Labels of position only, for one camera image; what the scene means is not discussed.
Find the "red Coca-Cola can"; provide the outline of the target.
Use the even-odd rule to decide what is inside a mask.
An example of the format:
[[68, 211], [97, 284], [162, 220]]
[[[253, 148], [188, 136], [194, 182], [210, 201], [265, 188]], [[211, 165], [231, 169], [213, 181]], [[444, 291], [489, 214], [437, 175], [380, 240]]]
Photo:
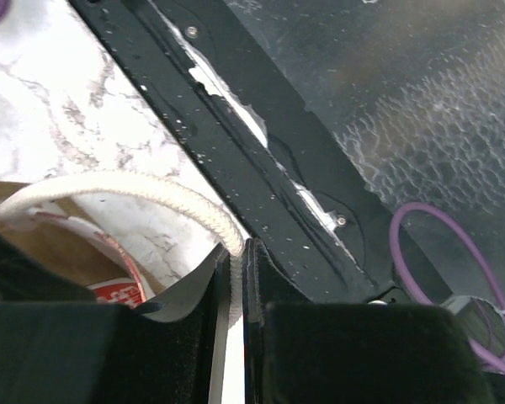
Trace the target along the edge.
[[136, 308], [145, 301], [136, 282], [127, 278], [91, 284], [88, 289], [95, 293], [100, 303], [123, 304]]

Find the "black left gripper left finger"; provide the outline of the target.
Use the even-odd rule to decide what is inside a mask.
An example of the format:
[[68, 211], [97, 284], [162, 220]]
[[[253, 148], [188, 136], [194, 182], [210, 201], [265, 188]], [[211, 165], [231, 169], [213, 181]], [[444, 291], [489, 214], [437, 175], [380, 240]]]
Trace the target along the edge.
[[0, 303], [0, 403], [218, 403], [229, 256], [148, 302]]

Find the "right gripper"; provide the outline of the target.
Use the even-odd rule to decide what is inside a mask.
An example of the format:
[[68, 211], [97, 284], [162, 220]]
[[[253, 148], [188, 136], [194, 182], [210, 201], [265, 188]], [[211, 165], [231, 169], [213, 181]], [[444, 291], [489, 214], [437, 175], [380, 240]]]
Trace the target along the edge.
[[95, 294], [63, 279], [0, 236], [0, 302], [95, 301]]

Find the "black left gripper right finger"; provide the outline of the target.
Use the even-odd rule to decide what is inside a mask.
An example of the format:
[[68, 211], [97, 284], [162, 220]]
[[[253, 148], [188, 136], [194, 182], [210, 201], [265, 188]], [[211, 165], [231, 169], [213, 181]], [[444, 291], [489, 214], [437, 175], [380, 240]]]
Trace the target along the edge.
[[248, 403], [492, 403], [443, 308], [309, 301], [258, 239], [243, 259]]

